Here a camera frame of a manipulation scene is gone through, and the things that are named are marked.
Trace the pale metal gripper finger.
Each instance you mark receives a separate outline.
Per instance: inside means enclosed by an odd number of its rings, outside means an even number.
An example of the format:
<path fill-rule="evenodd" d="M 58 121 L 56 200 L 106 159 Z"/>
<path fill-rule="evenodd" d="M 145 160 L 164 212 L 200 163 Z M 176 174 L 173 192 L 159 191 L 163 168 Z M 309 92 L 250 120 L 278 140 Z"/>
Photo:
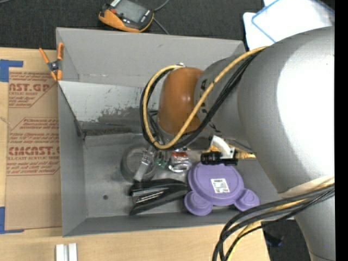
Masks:
<path fill-rule="evenodd" d="M 153 177 L 153 156 L 150 150 L 144 150 L 139 168 L 133 179 L 135 181 L 147 181 Z"/>

